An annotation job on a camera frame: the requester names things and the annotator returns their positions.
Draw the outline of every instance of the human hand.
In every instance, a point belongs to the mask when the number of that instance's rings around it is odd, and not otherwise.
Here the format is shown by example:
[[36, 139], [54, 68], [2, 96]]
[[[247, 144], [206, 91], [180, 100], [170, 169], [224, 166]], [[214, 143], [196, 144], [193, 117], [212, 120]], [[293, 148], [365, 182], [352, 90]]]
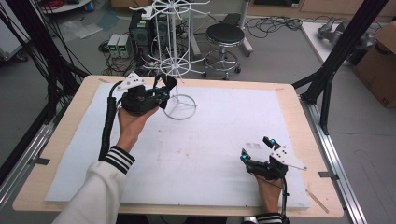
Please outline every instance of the human hand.
[[260, 198], [262, 199], [262, 209], [264, 213], [277, 213], [277, 203], [282, 191], [282, 180], [266, 180], [262, 176], [255, 175], [259, 184]]
[[124, 108], [121, 108], [119, 110], [120, 138], [116, 146], [130, 152], [145, 127], [146, 121], [158, 108], [156, 107], [138, 117], [129, 114]]

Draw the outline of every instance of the black and white striped cuff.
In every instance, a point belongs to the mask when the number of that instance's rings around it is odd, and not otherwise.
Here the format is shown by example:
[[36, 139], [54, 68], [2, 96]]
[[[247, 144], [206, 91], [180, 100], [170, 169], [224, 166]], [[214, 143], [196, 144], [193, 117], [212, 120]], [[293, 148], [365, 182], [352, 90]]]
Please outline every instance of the black and white striped cuff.
[[134, 164], [134, 157], [122, 150], [122, 148], [114, 146], [107, 152], [103, 161], [112, 164], [114, 167], [126, 174], [132, 164]]
[[279, 213], [267, 213], [263, 215], [256, 216], [257, 221], [259, 224], [264, 223], [282, 223], [282, 219], [280, 218]]

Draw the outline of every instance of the black stool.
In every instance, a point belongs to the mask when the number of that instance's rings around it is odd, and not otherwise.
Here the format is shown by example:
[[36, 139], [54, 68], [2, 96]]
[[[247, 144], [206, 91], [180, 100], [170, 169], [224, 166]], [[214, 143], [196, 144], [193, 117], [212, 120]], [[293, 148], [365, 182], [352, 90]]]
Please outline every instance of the black stool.
[[241, 67], [238, 58], [226, 48], [240, 45], [245, 38], [244, 32], [231, 24], [218, 23], [207, 28], [206, 38], [210, 43], [220, 46], [220, 49], [212, 50], [206, 54], [204, 58], [206, 68], [210, 67], [224, 72], [224, 80], [228, 80], [228, 71], [232, 69], [235, 73], [240, 73]]

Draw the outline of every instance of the white paper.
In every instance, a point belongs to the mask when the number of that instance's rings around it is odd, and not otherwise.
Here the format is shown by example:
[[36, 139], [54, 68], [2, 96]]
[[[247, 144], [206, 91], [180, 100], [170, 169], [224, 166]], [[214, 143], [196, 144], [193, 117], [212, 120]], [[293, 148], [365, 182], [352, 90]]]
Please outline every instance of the white paper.
[[[68, 202], [97, 160], [113, 84], [102, 84], [59, 165], [46, 201]], [[197, 110], [185, 120], [161, 111], [147, 122], [131, 154], [123, 203], [260, 206], [257, 182], [239, 159], [244, 148], [253, 160], [268, 161], [266, 135], [292, 151], [274, 91], [178, 87]], [[114, 91], [121, 97], [122, 92]], [[115, 119], [111, 146], [120, 135]], [[288, 207], [309, 207], [300, 171], [290, 167]]]

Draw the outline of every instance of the spinning display rack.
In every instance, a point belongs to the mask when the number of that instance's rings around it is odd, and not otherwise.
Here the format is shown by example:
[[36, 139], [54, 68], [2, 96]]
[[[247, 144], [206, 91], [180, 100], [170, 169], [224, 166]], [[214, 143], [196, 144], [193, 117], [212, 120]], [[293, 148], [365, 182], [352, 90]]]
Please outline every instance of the spinning display rack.
[[[183, 81], [182, 76], [187, 74], [188, 72], [195, 72], [202, 74], [203, 72], [192, 70], [191, 65], [193, 63], [198, 63], [203, 59], [191, 61], [190, 59], [190, 41], [191, 41], [191, 12], [197, 12], [200, 14], [208, 14], [192, 8], [193, 5], [206, 5], [209, 1], [205, 3], [189, 3], [186, 0], [176, 0], [176, 1], [166, 1], [163, 2], [162, 0], [155, 0], [151, 6], [154, 10], [153, 15], [149, 18], [152, 19], [155, 17], [156, 22], [156, 31], [157, 34], [159, 33], [159, 23], [158, 23], [158, 15], [164, 14], [166, 15], [166, 22], [170, 24], [167, 26], [167, 46], [166, 47], [166, 55], [167, 58], [163, 58], [162, 50], [161, 50], [161, 43], [158, 43], [158, 50], [159, 50], [159, 58], [154, 58], [149, 56], [156, 66], [145, 66], [147, 69], [155, 69], [160, 70], [162, 73], [166, 74], [167, 76], [178, 77], [181, 81]], [[139, 10], [145, 9], [148, 7], [137, 7], [132, 8], [132, 10]], [[176, 19], [183, 20], [181, 15], [188, 14], [187, 24], [189, 25], [187, 36], [188, 36], [188, 47], [187, 51], [180, 54], [177, 52], [177, 32], [176, 32]], [[191, 118], [196, 111], [197, 104], [189, 95], [179, 94], [178, 89], [176, 86], [176, 95], [172, 95], [168, 101], [168, 106], [164, 110], [165, 114], [171, 119], [189, 119]]]

